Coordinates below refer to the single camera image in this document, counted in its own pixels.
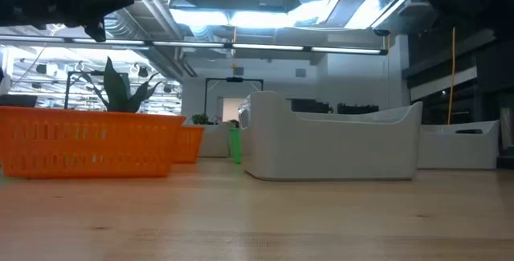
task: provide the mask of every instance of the orange plastic basket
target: orange plastic basket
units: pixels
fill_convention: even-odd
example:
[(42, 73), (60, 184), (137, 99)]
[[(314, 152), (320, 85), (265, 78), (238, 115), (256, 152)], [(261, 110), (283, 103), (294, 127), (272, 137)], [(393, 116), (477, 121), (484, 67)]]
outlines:
[(200, 153), (203, 138), (203, 127), (181, 126), (178, 130), (176, 163), (194, 164)]
[(164, 177), (184, 116), (0, 108), (9, 177)]

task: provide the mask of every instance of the wall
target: wall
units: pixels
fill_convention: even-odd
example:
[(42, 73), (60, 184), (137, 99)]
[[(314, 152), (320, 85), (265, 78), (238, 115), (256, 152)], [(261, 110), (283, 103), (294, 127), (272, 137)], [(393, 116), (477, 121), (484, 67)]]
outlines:
[[(198, 78), (186, 78), (182, 93), (182, 115), (190, 118), (203, 113), (205, 77), (231, 76), (232, 59), (202, 63), (195, 60), (194, 69), (201, 72)], [(410, 97), (402, 70), (409, 65), (408, 39), (397, 36), (389, 56), (327, 54), (317, 67), (299, 60), (236, 59), (246, 68), (247, 78), (264, 79), (264, 90), (274, 91), (284, 98), (315, 99), (328, 102), (334, 109), (337, 104), (378, 105), (381, 110), (409, 105)], [(308, 77), (294, 77), (296, 68), (306, 68)], [(240, 84), (210, 82), (207, 115), (221, 116), (219, 98), (246, 98), (258, 89), (250, 83)]]
[[(210, 90), (207, 96), (207, 116), (209, 117), (221, 116), (222, 103), (219, 103), (219, 98), (246, 98), (252, 92), (260, 89), (259, 83), (254, 83), (255, 88), (248, 82), (235, 84), (219, 81), (217, 84), (215, 83), (216, 81), (213, 80), (209, 82)], [(189, 119), (193, 114), (203, 113), (204, 87), (205, 79), (203, 78), (184, 79), (182, 86), (183, 116)], [(314, 99), (316, 96), (315, 85), (310, 83), (277, 83), (265, 79), (264, 90), (277, 92), (284, 98)]]
[(378, 105), (381, 110), (410, 103), (402, 69), (408, 67), (408, 41), (398, 36), (388, 56), (326, 55), (318, 65), (316, 99), (337, 104)]

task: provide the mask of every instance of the wooden table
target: wooden table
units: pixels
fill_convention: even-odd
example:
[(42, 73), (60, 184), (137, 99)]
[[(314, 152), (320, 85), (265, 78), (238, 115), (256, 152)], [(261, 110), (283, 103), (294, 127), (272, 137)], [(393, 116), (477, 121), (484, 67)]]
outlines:
[(514, 173), (258, 181), (229, 161), (168, 179), (0, 182), (0, 260), (514, 260)]

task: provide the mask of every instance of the ceiling light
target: ceiling light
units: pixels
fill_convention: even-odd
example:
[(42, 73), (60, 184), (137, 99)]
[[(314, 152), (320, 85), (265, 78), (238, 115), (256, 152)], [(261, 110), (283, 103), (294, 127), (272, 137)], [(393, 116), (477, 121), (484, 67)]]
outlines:
[(171, 47), (223, 48), (223, 43), (154, 41), (153, 44), (157, 45), (157, 46), (171, 46)]
[(318, 20), (316, 24), (327, 21), (327, 18), (330, 16), (338, 2), (339, 0), (327, 0), (327, 6), (318, 15)]
[(188, 26), (228, 25), (228, 18), (222, 11), (169, 10), (175, 22)]
[[(94, 39), (73, 39), (74, 43), (96, 43)], [(143, 45), (145, 44), (142, 40), (116, 40), (107, 39), (105, 42), (100, 44), (117, 44), (117, 45)]]
[(263, 50), (281, 50), (281, 51), (302, 51), (304, 47), (292, 45), (266, 45), (266, 44), (232, 44), (233, 48), (243, 49), (263, 49)]
[(375, 21), (371, 27), (374, 29), (374, 28), (377, 28), (380, 24), (382, 24), (389, 16), (391, 16), (391, 14), (396, 10), (398, 9), (405, 1), (407, 0), (398, 0), (396, 3), (394, 3), (394, 5), (389, 8), (380, 18), (377, 19), (377, 21)]
[(41, 36), (23, 36), (23, 35), (0, 35), (0, 40), (11, 40), (11, 41), (31, 41), (31, 42), (51, 42), (51, 43), (63, 43), (64, 39), (59, 37), (41, 37)]
[(246, 28), (292, 27), (295, 23), (285, 13), (239, 11), (235, 12), (230, 24)]
[(345, 47), (313, 47), (312, 52), (349, 53), (349, 54), (364, 54), (364, 55), (384, 55), (387, 53), (387, 51), (383, 51), (380, 49), (345, 48)]
[(365, 0), (357, 9), (350, 21), (346, 23), (346, 29), (366, 29), (380, 16), (380, 1)]

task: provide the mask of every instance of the green leaf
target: green leaf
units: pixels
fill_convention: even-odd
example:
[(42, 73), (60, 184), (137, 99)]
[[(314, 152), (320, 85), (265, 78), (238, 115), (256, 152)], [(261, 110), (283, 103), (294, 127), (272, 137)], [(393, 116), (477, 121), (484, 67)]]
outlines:
[(148, 86), (148, 82), (145, 82), (137, 88), (136, 93), (128, 100), (125, 112), (137, 112), (139, 110), (141, 103), (145, 101)]
[(157, 84), (155, 84), (153, 86), (153, 88), (150, 88), (147, 92), (146, 92), (146, 95), (145, 95), (145, 99), (144, 100), (147, 100), (149, 99), (150, 97), (153, 96), (153, 93), (155, 92), (155, 88), (157, 88), (157, 85), (159, 84), (162, 84), (162, 81), (159, 81)]
[(87, 73), (82, 73), (80, 76), (82, 76), (87, 82), (93, 85), (93, 90), (95, 91), (96, 95), (102, 100), (107, 110), (109, 109), (109, 102), (105, 101), (104, 96), (102, 96), (102, 91), (98, 88), (96, 88), (95, 84), (93, 83), (93, 80), (91, 79), (91, 76)]
[(137, 112), (141, 106), (141, 103), (153, 95), (155, 88), (157, 88), (157, 85), (159, 85), (161, 81), (155, 84), (152, 88), (148, 89), (149, 82), (157, 74), (158, 73), (152, 75), (148, 81), (144, 82), (139, 88), (137, 88), (136, 93), (134, 93), (134, 95), (128, 100), (127, 108), (125, 110), (126, 112)]
[(110, 112), (123, 112), (129, 98), (125, 82), (119, 73), (114, 70), (111, 58), (107, 58), (104, 71), (104, 88), (109, 98), (107, 110)]

